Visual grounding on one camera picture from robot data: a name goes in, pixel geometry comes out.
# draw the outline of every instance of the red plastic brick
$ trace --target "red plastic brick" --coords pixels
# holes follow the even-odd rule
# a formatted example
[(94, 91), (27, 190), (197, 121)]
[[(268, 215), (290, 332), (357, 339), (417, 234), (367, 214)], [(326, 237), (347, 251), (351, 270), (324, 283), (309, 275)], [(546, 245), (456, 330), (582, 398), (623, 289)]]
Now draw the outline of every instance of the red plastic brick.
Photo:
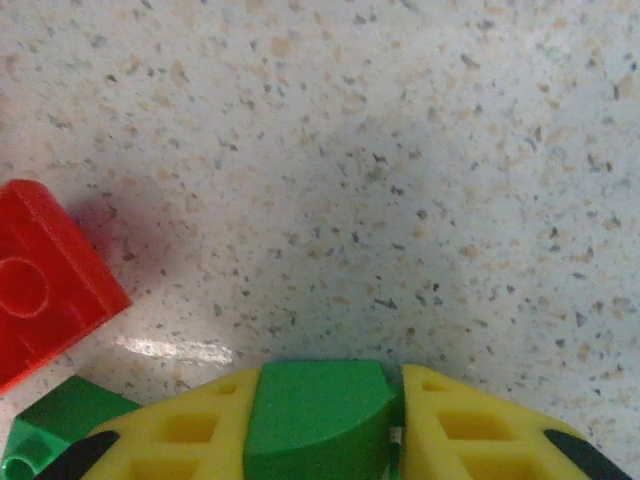
[(0, 394), (131, 300), (47, 188), (0, 188)]

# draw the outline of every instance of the speckled countertop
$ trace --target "speckled countertop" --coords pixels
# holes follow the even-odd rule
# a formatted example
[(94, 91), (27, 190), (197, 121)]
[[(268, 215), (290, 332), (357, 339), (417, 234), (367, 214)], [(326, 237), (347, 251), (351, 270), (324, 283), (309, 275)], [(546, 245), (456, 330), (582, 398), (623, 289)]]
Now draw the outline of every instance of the speckled countertop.
[(149, 403), (376, 358), (640, 475), (637, 5), (1, 1), (0, 180), (47, 184), (135, 306), (0, 399), (0, 443), (74, 372)]

